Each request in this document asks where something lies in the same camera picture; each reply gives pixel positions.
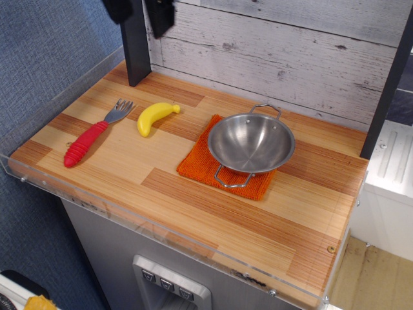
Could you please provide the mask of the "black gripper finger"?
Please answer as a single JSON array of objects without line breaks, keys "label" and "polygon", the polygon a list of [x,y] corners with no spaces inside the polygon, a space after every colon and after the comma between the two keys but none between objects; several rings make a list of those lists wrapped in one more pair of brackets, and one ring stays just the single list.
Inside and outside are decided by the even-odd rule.
[{"label": "black gripper finger", "polygon": [[172,0],[148,2],[148,15],[154,37],[159,39],[175,24],[175,6]]},{"label": "black gripper finger", "polygon": [[102,2],[114,23],[123,23],[133,15],[133,6],[129,0],[102,0]]}]

